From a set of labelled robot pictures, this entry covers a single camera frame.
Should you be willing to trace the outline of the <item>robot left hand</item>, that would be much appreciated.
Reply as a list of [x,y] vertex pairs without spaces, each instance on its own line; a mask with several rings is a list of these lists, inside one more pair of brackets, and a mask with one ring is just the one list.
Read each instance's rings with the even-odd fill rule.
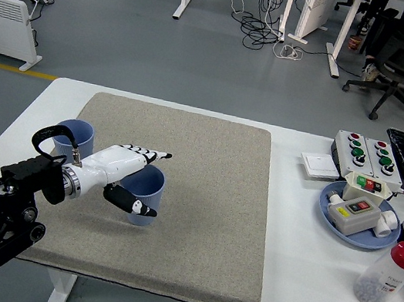
[[130,144],[110,146],[82,159],[79,165],[69,163],[63,166],[65,193],[67,197],[74,199],[86,194],[93,187],[101,186],[104,199],[124,212],[156,217],[156,210],[117,183],[157,160],[171,157],[170,153]]

